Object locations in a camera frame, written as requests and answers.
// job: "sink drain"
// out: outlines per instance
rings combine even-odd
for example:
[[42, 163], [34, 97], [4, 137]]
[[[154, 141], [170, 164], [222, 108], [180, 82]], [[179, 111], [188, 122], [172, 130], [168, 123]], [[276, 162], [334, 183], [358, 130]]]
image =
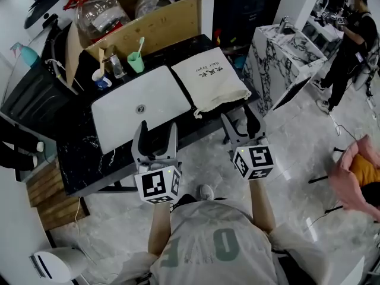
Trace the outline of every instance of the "sink drain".
[[147, 109], [147, 107], [144, 104], [140, 104], [136, 108], [136, 113], [137, 114], [143, 114], [146, 109]]

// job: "yellow cushion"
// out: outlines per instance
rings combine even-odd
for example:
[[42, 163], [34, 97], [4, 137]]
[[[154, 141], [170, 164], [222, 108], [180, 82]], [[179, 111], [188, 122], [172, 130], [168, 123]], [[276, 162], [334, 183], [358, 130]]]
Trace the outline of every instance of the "yellow cushion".
[[360, 187], [372, 182], [380, 182], [380, 170], [376, 169], [360, 154], [354, 156], [350, 171], [355, 174]]

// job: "white marble island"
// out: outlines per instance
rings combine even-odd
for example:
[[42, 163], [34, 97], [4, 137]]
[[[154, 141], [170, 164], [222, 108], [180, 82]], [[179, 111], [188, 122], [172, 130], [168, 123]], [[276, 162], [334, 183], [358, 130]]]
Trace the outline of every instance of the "white marble island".
[[301, 31], [277, 30], [278, 24], [256, 28], [243, 69], [260, 96], [255, 103], [262, 116], [292, 99], [327, 60]]

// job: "shoe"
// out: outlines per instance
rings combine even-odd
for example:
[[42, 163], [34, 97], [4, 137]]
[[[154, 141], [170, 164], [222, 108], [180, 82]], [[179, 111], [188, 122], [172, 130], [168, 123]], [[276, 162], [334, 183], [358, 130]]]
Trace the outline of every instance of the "shoe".
[[321, 82], [319, 80], [315, 80], [312, 82], [313, 86], [316, 87], [316, 89], [320, 92], [320, 93], [323, 93], [326, 88], [323, 88], [323, 86], [321, 86]]
[[316, 103], [316, 105], [319, 107], [319, 109], [320, 109], [321, 111], [325, 112], [327, 115], [329, 115], [330, 112], [332, 111], [332, 110], [329, 110], [329, 106], [330, 106], [330, 104], [328, 103], [327, 100], [317, 99], [317, 100], [315, 101], [315, 103]]
[[38, 152], [43, 152], [43, 149], [45, 148], [45, 144], [43, 143], [43, 141], [39, 141], [38, 143], [37, 143], [37, 151]]
[[37, 156], [33, 155], [33, 168], [37, 167], [38, 164], [38, 158]]
[[201, 197], [201, 201], [212, 201], [214, 199], [214, 191], [209, 185], [200, 185], [199, 195]]

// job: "teal spray bottle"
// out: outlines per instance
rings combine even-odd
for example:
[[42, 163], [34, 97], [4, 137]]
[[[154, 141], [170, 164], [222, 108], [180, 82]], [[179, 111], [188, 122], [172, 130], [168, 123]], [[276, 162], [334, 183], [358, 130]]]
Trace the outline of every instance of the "teal spray bottle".
[[16, 42], [12, 47], [11, 50], [14, 53], [14, 56], [16, 57], [16, 50], [20, 49], [21, 56], [23, 57], [24, 62], [30, 66], [31, 68], [37, 65], [40, 61], [40, 56], [30, 47], [22, 45], [20, 42]]

